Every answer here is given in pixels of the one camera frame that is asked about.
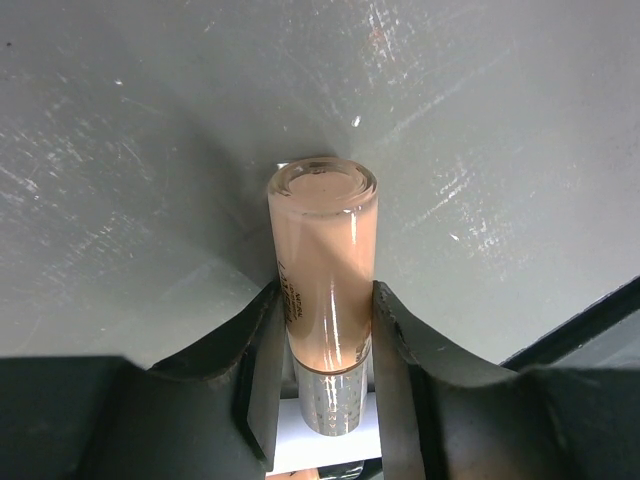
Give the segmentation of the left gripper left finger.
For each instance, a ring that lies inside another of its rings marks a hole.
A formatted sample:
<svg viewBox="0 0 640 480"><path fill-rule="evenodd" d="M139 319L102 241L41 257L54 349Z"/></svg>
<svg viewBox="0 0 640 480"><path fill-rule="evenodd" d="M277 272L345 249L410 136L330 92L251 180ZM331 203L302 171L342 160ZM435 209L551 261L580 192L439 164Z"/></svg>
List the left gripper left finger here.
<svg viewBox="0 0 640 480"><path fill-rule="evenodd" d="M261 479L274 466L280 287L144 369L119 356L1 362L5 479Z"/></svg>

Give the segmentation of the peach tube grey cap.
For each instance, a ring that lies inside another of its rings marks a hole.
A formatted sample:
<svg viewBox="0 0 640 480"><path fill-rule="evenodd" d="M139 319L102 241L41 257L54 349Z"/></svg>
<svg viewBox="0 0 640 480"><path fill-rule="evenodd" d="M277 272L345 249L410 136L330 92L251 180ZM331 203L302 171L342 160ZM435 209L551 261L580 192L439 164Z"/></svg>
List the peach tube grey cap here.
<svg viewBox="0 0 640 480"><path fill-rule="evenodd" d="M377 180L351 160L299 160L272 176L268 206L302 417L346 435L367 391Z"/></svg>

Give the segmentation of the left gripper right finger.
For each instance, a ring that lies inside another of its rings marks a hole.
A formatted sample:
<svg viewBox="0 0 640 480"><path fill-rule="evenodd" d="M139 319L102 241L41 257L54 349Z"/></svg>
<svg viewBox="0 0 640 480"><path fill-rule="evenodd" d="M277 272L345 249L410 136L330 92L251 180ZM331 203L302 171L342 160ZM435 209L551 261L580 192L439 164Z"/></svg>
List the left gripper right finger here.
<svg viewBox="0 0 640 480"><path fill-rule="evenodd" d="M512 371L374 286L373 355L388 479L635 479L639 311L551 365Z"/></svg>

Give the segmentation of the teal drawer cabinet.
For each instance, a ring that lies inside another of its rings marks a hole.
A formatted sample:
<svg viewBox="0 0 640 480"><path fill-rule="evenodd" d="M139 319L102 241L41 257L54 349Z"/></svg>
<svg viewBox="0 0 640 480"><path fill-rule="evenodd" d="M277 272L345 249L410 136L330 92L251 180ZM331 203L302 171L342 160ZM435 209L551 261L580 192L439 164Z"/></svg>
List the teal drawer cabinet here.
<svg viewBox="0 0 640 480"><path fill-rule="evenodd" d="M500 366L521 371L551 365L584 347L639 311L639 277L600 298L583 312L518 351Z"/></svg>

